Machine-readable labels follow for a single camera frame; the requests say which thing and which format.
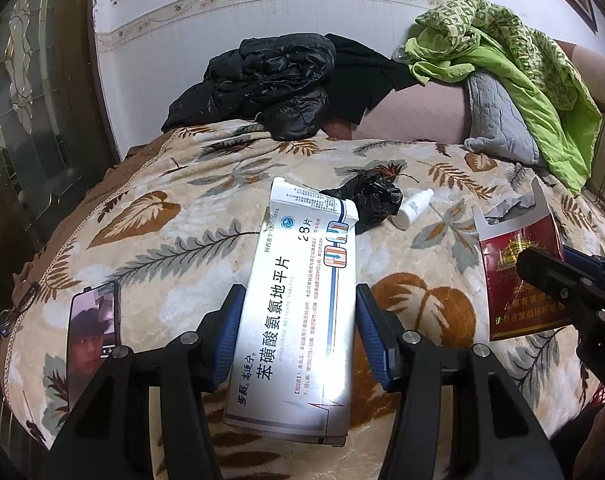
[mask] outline pink pillow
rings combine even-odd
[[[392,90],[364,116],[352,138],[462,144],[470,128],[471,112],[463,85],[429,81],[424,87]]]

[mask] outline black down jacket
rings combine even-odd
[[[329,110],[321,83],[335,58],[319,34],[244,40],[209,61],[202,83],[171,104],[162,130],[258,116],[273,139],[313,137]]]

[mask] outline small white bottle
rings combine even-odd
[[[433,189],[425,189],[409,197],[398,209],[398,214],[391,217],[393,224],[403,231],[409,229],[409,226],[425,212],[433,195]]]

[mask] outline gray quilted pillow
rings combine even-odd
[[[467,78],[467,88],[471,106],[471,132],[464,142],[467,150],[528,166],[547,166],[522,115],[495,75],[476,70]]]

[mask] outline cigarette pack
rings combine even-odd
[[[356,206],[272,183],[238,328],[224,420],[343,446],[354,339]]]
[[[527,247],[563,259],[563,245],[537,177],[532,180],[532,191],[535,205],[499,224],[488,224],[483,213],[474,208],[487,281],[490,341],[569,324],[562,303],[525,283],[516,272],[518,254]],[[523,195],[518,200],[529,203],[531,198]]]

